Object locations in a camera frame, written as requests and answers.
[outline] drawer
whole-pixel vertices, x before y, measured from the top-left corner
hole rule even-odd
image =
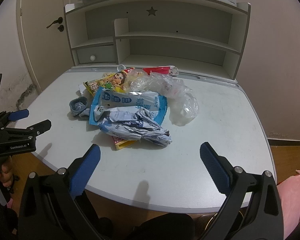
[[[113,45],[77,49],[77,55],[80,64],[116,62]]]

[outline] blue gripper pad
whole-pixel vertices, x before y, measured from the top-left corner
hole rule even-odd
[[[230,171],[227,171],[224,168],[223,163],[220,162],[220,157],[208,142],[205,142],[201,145],[200,158],[206,166],[218,191],[228,196],[231,191],[232,175]]]
[[[83,190],[86,187],[96,166],[98,165],[100,158],[100,148],[98,145],[93,144],[87,151],[87,153],[84,155],[80,166],[74,172],[70,179],[69,191],[72,199],[74,199],[76,196],[80,196],[83,193]]]
[[[12,112],[9,115],[9,121],[17,121],[17,120],[20,120],[20,119],[27,118],[28,116],[29,116],[29,110],[28,109]]]

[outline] clear plastic bag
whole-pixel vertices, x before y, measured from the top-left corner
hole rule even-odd
[[[126,92],[150,90],[167,97],[169,99],[170,120],[178,126],[186,125],[198,115],[199,105],[197,99],[182,79],[153,72],[147,75],[146,72],[143,72],[143,70],[130,71],[127,75],[130,85],[126,88]]]

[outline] door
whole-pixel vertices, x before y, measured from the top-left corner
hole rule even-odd
[[[21,28],[28,69],[39,92],[74,64],[66,33],[63,0],[21,0]],[[53,21],[62,17],[62,23]]]

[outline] human hand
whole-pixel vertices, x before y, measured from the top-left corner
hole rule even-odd
[[[12,158],[9,156],[1,166],[0,181],[5,187],[10,187],[13,182]]]

